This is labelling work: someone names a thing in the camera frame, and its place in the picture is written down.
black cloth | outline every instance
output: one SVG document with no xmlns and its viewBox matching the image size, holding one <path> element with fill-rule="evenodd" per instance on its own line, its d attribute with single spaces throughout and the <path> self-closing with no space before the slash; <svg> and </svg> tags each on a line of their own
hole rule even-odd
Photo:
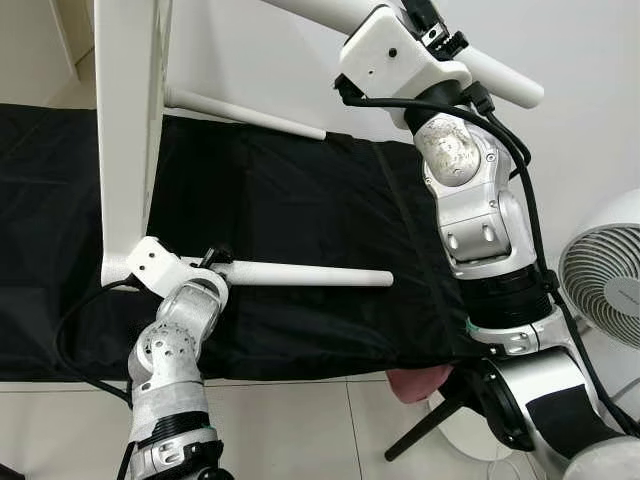
<svg viewBox="0 0 640 480">
<path fill-rule="evenodd" d="M 395 276 L 382 289 L 232 287 L 203 348 L 205 377 L 313 379 L 483 353 L 464 331 L 418 154 L 377 146 L 165 117 L 148 234 L 172 251 L 226 245 L 241 260 Z M 99 285 L 98 178 L 95 111 L 0 105 L 0 380 L 68 378 L 52 335 Z M 70 332 L 79 367 L 124 378 L 158 303 L 114 291 L 85 308 Z"/>
</svg>

black tripod leg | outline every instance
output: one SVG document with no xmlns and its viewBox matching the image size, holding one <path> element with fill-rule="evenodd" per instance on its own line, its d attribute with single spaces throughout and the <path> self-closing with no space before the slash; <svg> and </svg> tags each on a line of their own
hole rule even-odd
<svg viewBox="0 0 640 480">
<path fill-rule="evenodd" d="M 25 478 L 24 475 L 20 475 L 0 463 L 0 480 L 25 480 Z"/>
<path fill-rule="evenodd" d="M 384 458 L 388 462 L 393 462 L 402 453 L 404 453 L 411 445 L 424 437 L 431 430 L 436 428 L 447 418 L 457 412 L 464 406 L 465 401 L 469 398 L 472 391 L 470 387 L 464 387 L 455 395 L 447 398 L 444 402 L 436 407 L 429 415 L 420 420 L 415 427 L 409 430 L 400 440 L 394 443 L 389 450 L 384 452 Z"/>
</svg>

pink object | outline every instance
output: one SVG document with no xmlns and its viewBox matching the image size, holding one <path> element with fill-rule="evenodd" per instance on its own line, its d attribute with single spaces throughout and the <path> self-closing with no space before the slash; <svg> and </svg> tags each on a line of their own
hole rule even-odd
<svg viewBox="0 0 640 480">
<path fill-rule="evenodd" d="M 424 400 L 442 385 L 453 370 L 451 365 L 419 370 L 387 370 L 391 390 L 402 403 Z"/>
</svg>

white wall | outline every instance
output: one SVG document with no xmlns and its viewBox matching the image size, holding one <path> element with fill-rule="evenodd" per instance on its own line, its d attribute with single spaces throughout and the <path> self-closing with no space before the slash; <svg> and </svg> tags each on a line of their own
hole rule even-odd
<svg viewBox="0 0 640 480">
<path fill-rule="evenodd" d="M 440 4 L 451 29 L 546 88 L 537 109 L 498 102 L 498 114 L 534 154 L 543 235 L 558 257 L 593 208 L 640 185 L 639 2 Z M 385 113 L 346 108 L 331 89 L 344 40 L 256 0 L 181 0 L 168 81 L 328 130 L 409 142 Z"/>
<path fill-rule="evenodd" d="M 0 1 L 0 102 L 47 105 L 77 81 L 59 21 L 48 0 Z"/>
</svg>

fan grille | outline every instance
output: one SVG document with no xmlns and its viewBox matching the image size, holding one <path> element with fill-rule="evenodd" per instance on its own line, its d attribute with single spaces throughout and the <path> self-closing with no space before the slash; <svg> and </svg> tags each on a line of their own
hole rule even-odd
<svg viewBox="0 0 640 480">
<path fill-rule="evenodd" d="M 640 226 L 606 226 L 576 239 L 565 251 L 561 277 L 582 315 L 615 339 L 640 349 L 640 319 L 605 298 L 614 278 L 640 279 Z"/>
</svg>

